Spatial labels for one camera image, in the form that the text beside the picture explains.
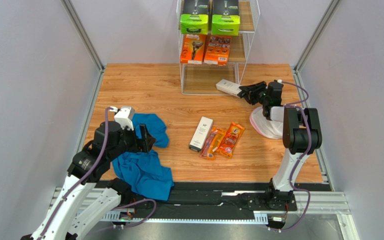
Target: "white plastic bag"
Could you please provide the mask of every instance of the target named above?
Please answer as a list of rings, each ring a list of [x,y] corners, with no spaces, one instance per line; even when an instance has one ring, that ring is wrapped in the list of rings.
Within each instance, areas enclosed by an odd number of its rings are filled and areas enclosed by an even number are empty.
[[[263,107],[254,109],[249,116],[249,121],[254,129],[261,135],[269,139],[281,139],[283,123],[279,121],[269,121],[263,116]]]

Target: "orange box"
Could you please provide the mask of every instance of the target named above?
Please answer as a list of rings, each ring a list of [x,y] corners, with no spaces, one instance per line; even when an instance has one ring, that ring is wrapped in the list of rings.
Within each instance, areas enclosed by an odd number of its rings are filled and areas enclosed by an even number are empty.
[[[204,63],[225,66],[231,51],[231,36],[210,36],[205,52]]]
[[[182,64],[202,64],[207,35],[185,34],[180,54]]]

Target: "wood grain surface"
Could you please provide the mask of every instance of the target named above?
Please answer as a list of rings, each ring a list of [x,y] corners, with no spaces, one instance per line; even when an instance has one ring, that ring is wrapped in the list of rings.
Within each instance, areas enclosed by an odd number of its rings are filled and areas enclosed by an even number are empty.
[[[239,2],[239,31],[254,32],[253,12],[249,1]]]
[[[293,82],[290,66],[249,64],[242,84],[275,79]],[[298,99],[296,89],[285,85],[283,103]],[[104,109],[108,106],[132,106],[136,113],[155,113],[165,122],[170,143],[167,148],[154,149],[161,164],[172,169],[175,181],[268,182],[278,171],[284,155],[282,140],[265,138],[251,126],[250,113],[258,106],[229,95],[181,94],[178,64],[108,64],[86,142],[93,138],[95,129],[104,121]],[[217,127],[228,128],[231,122],[245,127],[233,158],[217,155],[216,160],[211,161],[188,149],[202,116],[213,119],[213,125]],[[102,180],[115,177],[111,168]],[[322,182],[314,154],[303,165],[297,182]]]
[[[185,64],[183,79],[185,94],[224,94],[217,90],[216,84],[221,79],[235,82],[235,65]]]

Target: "metal corner post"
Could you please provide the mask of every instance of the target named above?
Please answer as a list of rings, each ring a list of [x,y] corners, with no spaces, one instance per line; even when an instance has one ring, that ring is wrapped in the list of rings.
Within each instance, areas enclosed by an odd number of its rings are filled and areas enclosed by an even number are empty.
[[[83,149],[84,141],[86,140],[87,131],[89,129],[90,121],[92,120],[93,111],[95,109],[96,101],[98,99],[99,90],[101,89],[103,77],[105,70],[101,70],[99,74],[99,79],[96,82],[94,87],[94,91],[91,95],[90,102],[88,103],[87,116],[85,117],[85,122],[82,125],[82,132],[78,138],[78,142],[76,143],[76,151],[79,152]]]
[[[84,29],[84,26],[81,23],[81,20],[77,14],[77,11],[75,11],[74,5],[72,4],[71,0],[60,0],[60,1],[65,7],[66,12],[68,13],[70,19],[72,20],[73,25],[78,31],[79,36],[84,42],[85,48],[87,48],[87,51],[90,53],[91,59],[93,60],[94,64],[96,65],[100,73],[102,73],[103,70],[105,69],[105,66],[103,65],[101,59],[99,58],[98,53],[96,52],[96,49],[94,48],[92,42],[90,41],[90,38],[87,35],[87,32]]]
[[[294,70],[293,68],[291,68],[291,71],[292,71],[292,76],[294,78],[295,84],[297,84],[300,87],[303,87],[303,82],[302,82],[302,78],[300,76],[300,73],[298,71]],[[303,93],[303,91],[300,89],[298,89],[297,91],[298,91],[298,97],[300,98],[300,100],[305,99],[305,94]],[[309,100],[304,101],[302,103],[302,106],[304,108],[310,108],[311,106],[309,104]],[[331,189],[333,191],[335,191],[336,188],[333,184],[333,181],[330,178],[331,172],[330,172],[330,169],[327,167],[327,163],[326,163],[327,157],[325,156],[324,148],[321,147],[321,148],[317,149],[315,151],[315,153],[316,153],[316,158],[317,158],[317,161],[319,164],[319,168],[320,168],[324,183],[328,183],[329,186],[331,187]]]
[[[297,62],[297,65],[294,68],[294,70],[296,72],[300,72],[302,70],[303,66],[306,63],[306,60],[308,59],[313,48],[315,47],[316,43],[318,42],[319,38],[321,37],[321,35],[324,32],[325,28],[327,27],[328,23],[330,22],[331,17],[336,12],[336,9],[339,6],[341,1],[342,0],[331,0],[330,4],[328,5],[328,8],[326,9],[325,13],[323,14],[322,19],[320,20],[320,22],[319,22],[318,26],[316,27],[312,37],[310,38],[309,43],[307,44],[306,48],[304,49],[303,53],[301,54],[301,56]]]

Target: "product packaging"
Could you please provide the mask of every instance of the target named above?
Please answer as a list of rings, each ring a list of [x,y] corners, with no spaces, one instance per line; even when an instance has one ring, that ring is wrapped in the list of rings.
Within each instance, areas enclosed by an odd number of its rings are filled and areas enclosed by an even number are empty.
[[[239,98],[238,94],[242,91],[240,87],[241,85],[235,82],[228,81],[226,79],[222,79],[215,85],[215,88],[217,88],[217,90],[230,94],[237,98]]]
[[[244,133],[245,128],[239,124],[232,122],[224,138],[217,149],[217,152],[231,158],[240,137]]]
[[[183,12],[180,16],[182,34],[209,33],[209,0],[183,0]]]
[[[211,35],[206,48],[204,63],[220,66],[228,64],[231,41],[231,36]]]
[[[193,134],[192,140],[189,143],[189,149],[198,153],[201,152],[212,126],[212,119],[204,116],[201,117],[201,121],[199,121],[199,124],[195,130],[195,134]]]
[[[238,36],[240,31],[238,0],[213,0],[211,34]]]
[[[216,160],[216,156],[214,153],[222,142],[223,137],[226,134],[225,129],[213,127],[211,129],[210,135],[207,137],[205,141],[204,148],[202,149],[199,156],[203,159],[207,160]]]
[[[180,54],[182,64],[202,64],[206,35],[185,34],[183,37],[183,48]]]

